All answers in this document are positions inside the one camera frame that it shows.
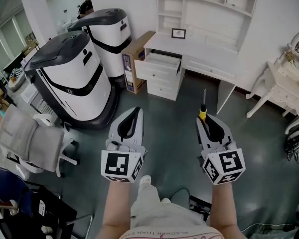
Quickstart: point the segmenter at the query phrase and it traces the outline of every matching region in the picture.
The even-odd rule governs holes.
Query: white vanity table
[[[286,116],[291,110],[295,110],[298,118],[288,125],[285,134],[289,134],[289,130],[299,124],[299,34],[288,45],[289,54],[293,53],[292,61],[287,60],[286,52],[275,62],[267,62],[268,68],[263,75],[255,83],[251,94],[246,95],[246,99],[250,99],[260,84],[264,81],[267,91],[257,102],[257,104],[247,113],[250,118],[269,98],[272,98],[277,103],[284,103],[286,111],[283,116]]]

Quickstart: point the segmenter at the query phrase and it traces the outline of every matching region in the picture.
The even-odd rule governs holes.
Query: sneaker
[[[165,198],[163,198],[163,199],[161,200],[161,203],[162,203],[162,204],[170,204],[171,201],[170,201],[170,199],[168,199],[167,197],[165,197]]]
[[[141,178],[140,186],[143,185],[144,183],[151,184],[151,177],[149,175],[145,175]]]

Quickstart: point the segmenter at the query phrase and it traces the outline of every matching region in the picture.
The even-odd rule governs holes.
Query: cardboard box
[[[125,82],[128,91],[136,94],[145,84],[145,80],[136,77],[134,60],[144,60],[145,50],[144,45],[155,34],[153,31],[148,31],[139,39],[132,41],[129,46],[122,50],[122,59],[125,72]]]

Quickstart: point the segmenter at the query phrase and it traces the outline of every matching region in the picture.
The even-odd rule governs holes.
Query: gray floor
[[[196,159],[201,149],[195,119],[204,89],[207,89],[208,112],[214,115],[218,86],[201,79],[186,77],[176,102],[148,95],[146,87],[137,95],[127,91],[121,94],[116,117],[135,106],[144,110],[143,145],[149,153],[138,179],[151,175],[161,198],[185,186],[192,195],[211,201],[212,184]],[[288,162],[283,149],[284,130],[290,121],[266,105],[247,119],[246,112],[255,103],[234,92],[218,115],[243,149],[246,163],[246,172],[233,183],[240,229],[252,223],[293,222],[299,203],[299,164],[293,160]],[[100,155],[108,130],[109,127],[101,131],[71,130],[80,145],[77,152],[70,147],[67,154],[79,157],[81,163],[78,166],[63,163],[65,178],[57,178],[49,172],[31,177],[50,190],[62,191],[63,200],[76,209],[78,215],[95,214],[90,238],[94,238],[100,228],[109,185],[100,175]],[[133,186],[131,202],[136,199],[137,187],[138,181]],[[87,224],[75,225],[75,233],[84,236]]]

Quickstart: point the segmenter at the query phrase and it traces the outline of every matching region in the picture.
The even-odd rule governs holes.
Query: table leg
[[[286,111],[283,113],[283,117],[285,117],[288,113],[290,113],[292,108],[287,107]]]
[[[250,94],[246,95],[246,99],[250,99],[254,96],[254,94],[256,93],[258,87],[260,86],[261,82],[265,80],[265,75],[262,75],[258,78],[258,80],[256,81],[253,90],[251,91]]]
[[[260,100],[256,103],[256,105],[247,113],[247,118],[250,118],[264,103],[267,101],[273,93],[273,89],[267,91]]]
[[[299,125],[299,117],[286,128],[285,134],[289,134],[289,130],[294,126]]]
[[[222,80],[220,81],[218,86],[217,114],[219,114],[220,110],[224,107],[235,87],[235,84]]]

